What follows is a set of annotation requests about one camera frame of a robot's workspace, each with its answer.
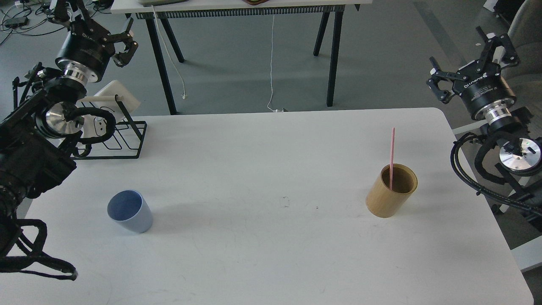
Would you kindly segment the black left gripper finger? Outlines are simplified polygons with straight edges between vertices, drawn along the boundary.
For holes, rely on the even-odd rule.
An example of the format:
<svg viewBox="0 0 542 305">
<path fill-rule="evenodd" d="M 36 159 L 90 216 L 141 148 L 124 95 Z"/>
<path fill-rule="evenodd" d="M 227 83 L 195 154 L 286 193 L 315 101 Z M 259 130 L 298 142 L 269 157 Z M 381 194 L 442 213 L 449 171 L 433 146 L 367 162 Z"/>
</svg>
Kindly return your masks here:
<svg viewBox="0 0 542 305">
<path fill-rule="evenodd" d="M 133 45 L 133 33 L 131 33 L 131 28 L 133 25 L 133 19 L 127 19 L 124 22 L 122 31 L 120 33 L 106 33 L 101 37 L 102 44 L 115 44 L 115 43 L 124 43 L 125 48 L 132 48 Z"/>
<path fill-rule="evenodd" d="M 118 52 L 112 57 L 117 67 L 124 67 L 130 63 L 135 52 L 138 49 L 138 43 L 135 41 L 127 42 L 124 45 L 123 52 Z"/>
</svg>

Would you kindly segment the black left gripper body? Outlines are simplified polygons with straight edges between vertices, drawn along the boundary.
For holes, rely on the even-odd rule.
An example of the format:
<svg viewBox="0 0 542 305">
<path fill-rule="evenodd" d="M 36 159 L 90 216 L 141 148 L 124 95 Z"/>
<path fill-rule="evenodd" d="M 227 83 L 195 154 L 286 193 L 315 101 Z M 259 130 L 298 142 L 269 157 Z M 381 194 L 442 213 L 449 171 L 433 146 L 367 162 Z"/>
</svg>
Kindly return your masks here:
<svg viewBox="0 0 542 305">
<path fill-rule="evenodd" d="M 69 63 L 85 66 L 91 72 L 91 83 L 102 81 L 115 47 L 106 40 L 110 32 L 95 20 L 76 20 L 70 24 L 69 33 L 55 60 L 60 69 Z"/>
</svg>

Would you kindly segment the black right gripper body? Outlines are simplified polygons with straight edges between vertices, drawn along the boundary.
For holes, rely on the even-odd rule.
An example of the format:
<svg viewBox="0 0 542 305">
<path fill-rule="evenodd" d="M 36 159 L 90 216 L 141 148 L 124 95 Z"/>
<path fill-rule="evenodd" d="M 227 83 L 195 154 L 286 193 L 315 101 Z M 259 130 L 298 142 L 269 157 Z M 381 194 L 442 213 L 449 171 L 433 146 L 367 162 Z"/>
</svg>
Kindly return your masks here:
<svg viewBox="0 0 542 305">
<path fill-rule="evenodd" d="M 495 102 L 511 107 L 517 100 L 499 64 L 490 62 L 478 71 L 477 62 L 472 61 L 457 74 L 461 79 L 454 81 L 453 92 L 459 95 L 472 120 L 484 119 L 485 109 Z"/>
</svg>

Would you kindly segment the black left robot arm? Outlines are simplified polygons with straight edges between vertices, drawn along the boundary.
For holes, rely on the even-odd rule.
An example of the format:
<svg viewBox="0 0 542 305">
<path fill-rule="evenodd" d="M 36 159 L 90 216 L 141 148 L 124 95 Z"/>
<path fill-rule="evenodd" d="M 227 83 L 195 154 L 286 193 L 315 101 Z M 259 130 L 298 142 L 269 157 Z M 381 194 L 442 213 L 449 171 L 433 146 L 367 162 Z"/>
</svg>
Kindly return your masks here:
<svg viewBox="0 0 542 305">
<path fill-rule="evenodd" d="M 75 280 L 73 264 L 43 251 L 48 231 L 39 219 L 19 219 L 24 199 L 59 186 L 93 144 L 116 130 L 114 115 L 77 107 L 86 85 L 101 81 L 110 59 L 126 66 L 138 43 L 128 18 L 112 34 L 89 17 L 68 23 L 69 34 L 56 58 L 57 68 L 37 63 L 29 71 L 20 103 L 1 122 L 1 272 Z"/>
</svg>

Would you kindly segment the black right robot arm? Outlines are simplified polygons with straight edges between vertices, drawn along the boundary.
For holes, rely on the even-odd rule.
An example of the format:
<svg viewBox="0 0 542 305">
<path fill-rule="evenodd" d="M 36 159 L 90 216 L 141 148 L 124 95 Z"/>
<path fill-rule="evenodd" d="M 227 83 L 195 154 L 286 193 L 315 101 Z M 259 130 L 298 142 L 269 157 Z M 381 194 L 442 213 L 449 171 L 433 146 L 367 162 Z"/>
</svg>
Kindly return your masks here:
<svg viewBox="0 0 542 305">
<path fill-rule="evenodd" d="M 426 85 L 437 100 L 447 104 L 458 96 L 472 120 L 481 122 L 480 134 L 463 132 L 451 150 L 455 174 L 478 195 L 504 206 L 522 210 L 525 216 L 541 218 L 541 181 L 523 186 L 518 177 L 532 177 L 541 172 L 541 138 L 528 131 L 533 115 L 526 107 L 512 109 L 517 97 L 502 76 L 505 68 L 520 64 L 520 58 L 506 33 L 486 34 L 480 26 L 477 33 L 484 41 L 480 57 L 459 68 L 445 72 L 434 57 L 431 76 Z M 459 162 L 459 150 L 466 144 L 479 144 L 474 168 L 486 181 L 510 185 L 511 195 L 502 195 L 476 182 Z"/>
</svg>

